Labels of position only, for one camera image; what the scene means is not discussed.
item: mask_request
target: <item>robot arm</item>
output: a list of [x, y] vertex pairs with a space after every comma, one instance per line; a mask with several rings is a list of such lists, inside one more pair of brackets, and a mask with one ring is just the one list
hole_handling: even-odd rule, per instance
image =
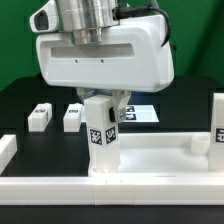
[[[163, 16], [148, 16], [152, 9]], [[118, 8], [116, 0], [50, 0], [30, 24], [34, 32], [50, 32], [37, 39], [45, 81], [76, 87], [82, 99], [94, 89], [112, 90], [116, 122], [125, 119], [130, 91], [156, 92], [173, 80], [169, 24], [158, 8]]]

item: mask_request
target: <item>cable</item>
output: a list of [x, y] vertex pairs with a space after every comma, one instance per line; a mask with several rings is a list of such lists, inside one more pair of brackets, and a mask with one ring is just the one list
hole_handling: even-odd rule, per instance
[[151, 12], [157, 12], [164, 17], [164, 19], [166, 21], [166, 25], [167, 25], [166, 37], [161, 46], [163, 47], [170, 39], [171, 24], [170, 24], [169, 16], [164, 10], [162, 10], [158, 7], [152, 7], [151, 5], [143, 5], [143, 6], [134, 7], [134, 8], [132, 8], [132, 7], [125, 7], [125, 8], [117, 7], [115, 9], [113, 9], [112, 12], [113, 12], [114, 20], [126, 19], [128, 17], [136, 17], [136, 16], [147, 16]]
[[149, 7], [149, 9], [150, 9], [151, 11], [158, 12], [158, 13], [161, 14], [161, 15], [164, 17], [164, 19], [166, 20], [167, 32], [166, 32], [166, 37], [165, 37], [165, 39], [164, 39], [164, 42], [163, 42], [163, 44], [162, 44], [162, 47], [163, 47], [163, 46], [169, 41], [170, 36], [171, 36], [171, 24], [170, 24], [169, 16], [168, 16], [168, 14], [167, 14], [164, 10], [162, 10], [162, 9], [160, 9], [160, 8], [157, 8], [157, 7]]
[[151, 2], [153, 7], [159, 8], [159, 3], [157, 2], [157, 0], [151, 0]]

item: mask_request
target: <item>black table surface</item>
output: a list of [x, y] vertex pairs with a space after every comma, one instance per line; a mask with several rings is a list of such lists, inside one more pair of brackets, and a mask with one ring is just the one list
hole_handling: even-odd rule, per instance
[[[223, 86], [203, 76], [179, 76], [158, 93], [133, 92], [130, 105], [153, 105], [159, 123], [122, 123], [120, 133], [210, 131], [214, 92]], [[44, 133], [29, 133], [27, 118], [39, 103], [53, 105]], [[85, 124], [63, 132], [63, 116], [80, 103], [74, 88], [50, 87], [37, 75], [0, 93], [0, 135], [16, 134], [18, 152], [1, 176], [87, 176]], [[0, 223], [224, 223], [224, 206], [0, 206]]]

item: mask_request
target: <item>green wall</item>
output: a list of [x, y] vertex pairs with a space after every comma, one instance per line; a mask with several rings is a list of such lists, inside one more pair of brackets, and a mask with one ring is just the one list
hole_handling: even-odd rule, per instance
[[[0, 1], [0, 90], [39, 73], [29, 17], [47, 0]], [[145, 0], [129, 0], [141, 5]], [[224, 1], [159, 0], [170, 15], [176, 75], [206, 75], [224, 85]]]

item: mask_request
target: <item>black and white pattern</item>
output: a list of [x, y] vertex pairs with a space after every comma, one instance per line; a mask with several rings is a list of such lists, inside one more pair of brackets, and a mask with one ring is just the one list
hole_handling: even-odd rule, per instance
[[79, 111], [78, 110], [69, 110], [68, 112], [69, 113], [78, 113]]
[[90, 138], [93, 144], [102, 145], [102, 135], [100, 131], [90, 129]]
[[115, 127], [110, 128], [106, 131], [106, 143], [107, 145], [114, 142], [117, 139]]
[[215, 142], [224, 143], [224, 128], [216, 128]]
[[135, 107], [134, 106], [127, 106], [126, 107], [126, 112], [127, 113], [133, 113], [133, 112], [135, 112]]
[[44, 112], [45, 112], [44, 109], [37, 109], [37, 110], [35, 110], [35, 113], [44, 113]]
[[136, 114], [126, 114], [127, 121], [136, 121]]

